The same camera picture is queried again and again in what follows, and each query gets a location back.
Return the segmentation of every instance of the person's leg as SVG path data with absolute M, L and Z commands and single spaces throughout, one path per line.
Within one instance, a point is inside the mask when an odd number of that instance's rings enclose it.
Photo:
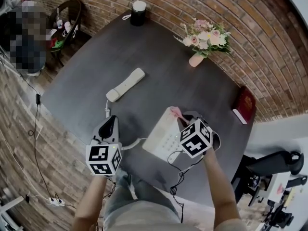
M 131 181 L 131 176 L 127 172 L 118 169 L 116 173 L 116 190 L 113 192 L 111 197 L 108 199 L 105 205 L 104 217 L 107 218 L 113 211 L 133 203 L 131 192 L 129 190 L 129 185 Z
M 132 175 L 131 179 L 138 200 L 144 200 L 166 206 L 178 216 L 178 212 L 176 211 L 172 202 L 168 198 L 166 198 L 159 190 L 157 190 L 155 187 L 151 186 L 147 182 L 141 180 L 138 176 Z

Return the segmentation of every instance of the white cord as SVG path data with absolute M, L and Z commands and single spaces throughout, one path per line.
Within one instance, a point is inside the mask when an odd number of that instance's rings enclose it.
M 147 139 L 147 138 L 137 138 L 136 141 L 135 141 L 133 144 L 130 144 L 130 145 L 128 145 L 128 146 L 123 146 L 123 147 L 121 148 L 121 150 L 122 150 L 122 151 L 129 150 L 129 149 L 135 147 L 137 144 L 139 144 L 140 141 L 146 140 L 146 139 Z
M 62 33 L 63 38 L 65 38 L 67 36 L 67 34 L 65 33 L 66 31 L 64 30 Z
M 130 17 L 131 17 L 131 14 L 124 15 L 124 16 L 122 17 L 122 20 L 127 20 L 127 19 L 130 18 Z
M 32 198 L 35 198 L 35 197 L 40 197 L 39 195 L 35 195 L 35 196 L 33 196 L 33 195 L 31 194 L 31 192 L 29 192 L 29 193 L 27 194 L 27 196 L 30 196 L 30 197 L 32 197 Z
M 110 109 L 108 108 L 108 101 L 109 101 L 109 99 L 107 99 L 106 108 L 105 108 L 105 111 L 106 111 L 106 118 L 108 118 L 108 117 L 110 116 Z
M 31 182 L 29 176 L 24 172 L 23 168 L 20 166 L 20 164 L 19 164 L 18 161 L 16 160 L 16 158 L 15 158 L 13 152 L 11 151 L 11 149 L 10 149 L 10 147 L 9 147 L 9 144 L 7 143 L 7 141 L 6 141 L 6 139 L 5 139 L 5 137 L 4 137 L 4 135 L 3 135 L 3 133 L 2 133 L 1 130 L 0 130 L 0 132 L 1 132 L 1 135 L 2 135 L 2 137 L 3 137 L 3 139 L 4 139 L 4 142 L 5 142 L 6 146 L 8 147 L 8 149 L 9 149 L 9 151 L 10 151 L 12 157 L 14 158 L 14 160 L 16 161 L 16 163 L 18 164 L 18 166 L 20 167 L 21 171 L 22 171 L 22 172 L 24 173 L 24 175 L 27 177 L 27 179 L 28 179 L 30 185 L 33 187 L 33 189 L 38 193 L 38 195 L 39 195 L 40 197 L 42 197 L 43 199 L 45 199 L 46 201 L 49 202 L 49 199 L 48 199 L 48 198 L 45 198 L 45 197 L 35 188 L 35 186 L 32 184 L 32 182 Z

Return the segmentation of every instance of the red object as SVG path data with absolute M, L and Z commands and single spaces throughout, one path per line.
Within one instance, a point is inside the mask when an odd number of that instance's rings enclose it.
M 234 103 L 233 112 L 243 124 L 247 124 L 256 109 L 256 100 L 247 87 L 241 87 Z
M 282 183 L 280 183 L 278 189 L 277 189 L 277 194 L 281 194 L 284 192 L 284 187 L 282 186 Z
M 54 47 L 56 42 L 57 42 L 57 38 L 52 38 L 51 41 L 50 41 L 50 48 Z

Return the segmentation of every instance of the book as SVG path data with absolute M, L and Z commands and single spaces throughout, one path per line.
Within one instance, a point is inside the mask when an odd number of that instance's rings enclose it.
M 247 124 L 256 109 L 256 100 L 247 87 L 241 87 L 238 97 L 234 102 L 232 111 L 243 124 Z

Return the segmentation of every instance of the flower vase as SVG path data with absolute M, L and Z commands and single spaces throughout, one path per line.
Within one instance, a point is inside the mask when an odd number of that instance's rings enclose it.
M 189 64 L 192 67 L 197 67 L 202 60 L 204 59 L 203 56 L 199 55 L 198 53 L 195 53 L 190 59 L 189 59 Z

